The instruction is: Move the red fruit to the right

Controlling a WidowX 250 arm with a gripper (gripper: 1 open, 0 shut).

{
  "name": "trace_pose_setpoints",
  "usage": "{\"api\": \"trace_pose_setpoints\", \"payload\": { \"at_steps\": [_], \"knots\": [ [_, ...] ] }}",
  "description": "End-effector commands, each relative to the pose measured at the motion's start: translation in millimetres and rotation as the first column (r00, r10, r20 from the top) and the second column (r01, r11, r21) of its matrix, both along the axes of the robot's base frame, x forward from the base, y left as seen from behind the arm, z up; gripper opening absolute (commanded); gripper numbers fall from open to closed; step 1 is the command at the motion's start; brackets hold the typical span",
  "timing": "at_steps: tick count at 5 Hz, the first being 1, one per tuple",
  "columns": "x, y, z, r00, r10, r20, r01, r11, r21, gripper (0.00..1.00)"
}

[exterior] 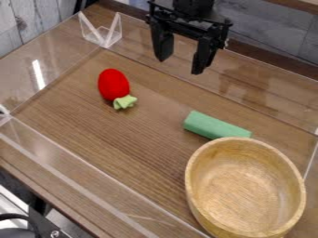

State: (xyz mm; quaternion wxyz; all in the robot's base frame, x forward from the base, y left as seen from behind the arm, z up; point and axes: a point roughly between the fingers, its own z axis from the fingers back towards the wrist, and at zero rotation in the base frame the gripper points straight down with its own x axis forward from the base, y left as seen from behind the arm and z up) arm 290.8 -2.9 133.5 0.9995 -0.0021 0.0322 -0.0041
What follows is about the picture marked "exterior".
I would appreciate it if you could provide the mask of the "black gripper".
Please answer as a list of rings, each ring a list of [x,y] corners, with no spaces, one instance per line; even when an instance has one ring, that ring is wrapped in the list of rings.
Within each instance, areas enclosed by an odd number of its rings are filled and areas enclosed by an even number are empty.
[[[211,65],[218,48],[224,49],[233,21],[216,12],[215,0],[148,0],[148,19],[163,21],[178,34],[199,38],[191,73],[199,75]],[[155,57],[164,61],[174,52],[174,35],[164,24],[150,22]]]

